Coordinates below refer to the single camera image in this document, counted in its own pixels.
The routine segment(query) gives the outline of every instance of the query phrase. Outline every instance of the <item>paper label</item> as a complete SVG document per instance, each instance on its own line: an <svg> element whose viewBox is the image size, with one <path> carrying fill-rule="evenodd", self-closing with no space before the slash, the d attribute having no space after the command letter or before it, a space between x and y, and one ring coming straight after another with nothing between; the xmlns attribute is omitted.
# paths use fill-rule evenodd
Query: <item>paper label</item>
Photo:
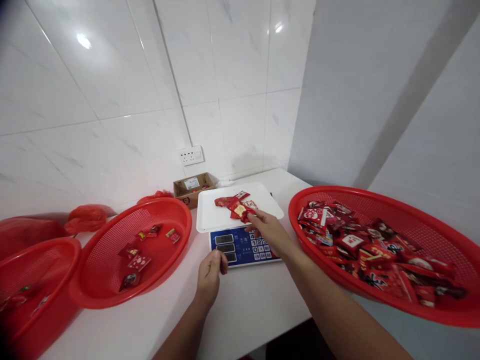
<svg viewBox="0 0 480 360"><path fill-rule="evenodd" d="M184 184L187 190L195 189L200 186L199 180L196 176L185 180Z"/></svg>

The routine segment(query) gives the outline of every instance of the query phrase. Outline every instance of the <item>wall socket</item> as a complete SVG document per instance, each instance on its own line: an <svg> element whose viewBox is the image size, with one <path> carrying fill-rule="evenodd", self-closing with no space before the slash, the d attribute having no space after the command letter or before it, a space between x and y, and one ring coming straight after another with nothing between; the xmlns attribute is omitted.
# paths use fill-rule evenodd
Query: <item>wall socket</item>
<svg viewBox="0 0 480 360"><path fill-rule="evenodd" d="M200 145L193 147L186 147L180 150L180 161L185 167L188 165L202 163L205 161L204 153Z"/></svg>

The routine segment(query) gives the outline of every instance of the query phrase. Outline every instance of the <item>marble tile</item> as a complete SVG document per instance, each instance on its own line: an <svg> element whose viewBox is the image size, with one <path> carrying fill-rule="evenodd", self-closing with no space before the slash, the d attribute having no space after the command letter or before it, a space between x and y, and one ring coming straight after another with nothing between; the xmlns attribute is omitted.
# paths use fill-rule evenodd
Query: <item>marble tile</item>
<svg viewBox="0 0 480 360"><path fill-rule="evenodd" d="M23 1L1 35L0 134L96 120L94 112Z"/></svg>
<svg viewBox="0 0 480 360"><path fill-rule="evenodd" d="M284 164L290 159L301 89L266 94L263 163Z"/></svg>
<svg viewBox="0 0 480 360"><path fill-rule="evenodd" d="M262 167L266 94L220 100L227 174Z"/></svg>
<svg viewBox="0 0 480 360"><path fill-rule="evenodd" d="M133 199L157 190L171 191L173 182L185 177L177 155L178 128L164 111L102 120L101 124L131 175L129 182L136 187Z"/></svg>
<svg viewBox="0 0 480 360"><path fill-rule="evenodd" d="M207 0L218 97L265 93L269 0Z"/></svg>
<svg viewBox="0 0 480 360"><path fill-rule="evenodd" d="M110 206L139 198L138 184L144 175L128 171L130 162L98 121L26 136L89 202Z"/></svg>
<svg viewBox="0 0 480 360"><path fill-rule="evenodd" d="M100 119L161 108L126 1L27 2Z"/></svg>
<svg viewBox="0 0 480 360"><path fill-rule="evenodd" d="M182 105L216 101L206 1L157 0L156 5Z"/></svg>
<svg viewBox="0 0 480 360"><path fill-rule="evenodd" d="M219 102L184 106L186 123L193 146L201 145L204 162L186 166L186 176L208 172L219 179L228 174L224 154L224 134Z"/></svg>
<svg viewBox="0 0 480 360"><path fill-rule="evenodd" d="M302 87L315 0L271 0L269 92Z"/></svg>
<svg viewBox="0 0 480 360"><path fill-rule="evenodd" d="M23 134L0 137L0 219L68 213L87 203Z"/></svg>
<svg viewBox="0 0 480 360"><path fill-rule="evenodd" d="M151 0L128 0L153 82L160 97L161 109L180 106L172 69L162 37L155 7Z"/></svg>

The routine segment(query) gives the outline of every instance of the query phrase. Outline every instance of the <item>red plastic bag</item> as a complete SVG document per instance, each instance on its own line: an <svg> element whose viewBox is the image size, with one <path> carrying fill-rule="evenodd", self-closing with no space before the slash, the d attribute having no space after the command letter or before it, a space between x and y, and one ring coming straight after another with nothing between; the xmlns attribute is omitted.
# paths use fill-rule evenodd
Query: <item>red plastic bag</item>
<svg viewBox="0 0 480 360"><path fill-rule="evenodd" d="M138 200L136 202L136 204L137 205L145 204L145 203L149 202L150 200L159 199L159 198L173 198L173 196L168 191L157 190L157 192L153 195L142 197L140 200Z"/></svg>
<svg viewBox="0 0 480 360"><path fill-rule="evenodd" d="M0 260L45 240L67 236L55 220L12 217L0 221Z"/></svg>
<svg viewBox="0 0 480 360"><path fill-rule="evenodd" d="M81 205L68 216L65 230L74 235L82 232L94 232L107 222L107 212L96 205Z"/></svg>

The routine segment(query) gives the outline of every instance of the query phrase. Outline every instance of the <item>red mesh basket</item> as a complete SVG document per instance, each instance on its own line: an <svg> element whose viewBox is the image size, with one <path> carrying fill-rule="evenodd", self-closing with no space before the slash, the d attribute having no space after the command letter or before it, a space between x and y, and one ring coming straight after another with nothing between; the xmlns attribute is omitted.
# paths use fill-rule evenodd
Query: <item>red mesh basket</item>
<svg viewBox="0 0 480 360"><path fill-rule="evenodd" d="M37 359L62 334L80 308L69 293L80 243L69 237L43 241L0 262L0 301L32 288L24 304L1 313L15 359ZM44 297L47 301L37 309Z"/></svg>
<svg viewBox="0 0 480 360"><path fill-rule="evenodd" d="M137 241L135 235L162 225L157 237ZM166 237L171 229L181 235L175 244ZM190 231L192 214L174 198L159 198L125 210L102 227L82 251L78 271L70 283L72 298L83 308L109 308L160 285L180 262ZM135 243L141 254L151 258L141 271L135 287L119 288L124 276L131 274L130 260L119 256L127 245Z"/></svg>
<svg viewBox="0 0 480 360"><path fill-rule="evenodd" d="M301 231L297 217L307 201L338 201L356 212L360 223L382 218L397 232L419 243L419 254L431 254L455 264L455 280L467 288L466 298L444 296L436 308L412 304L384 293L351 276L329 261ZM437 323L480 327L480 247L438 219L403 202L373 192L342 186L314 186L297 193L290 201L288 216L303 250L334 281L365 298L376 300L406 313Z"/></svg>

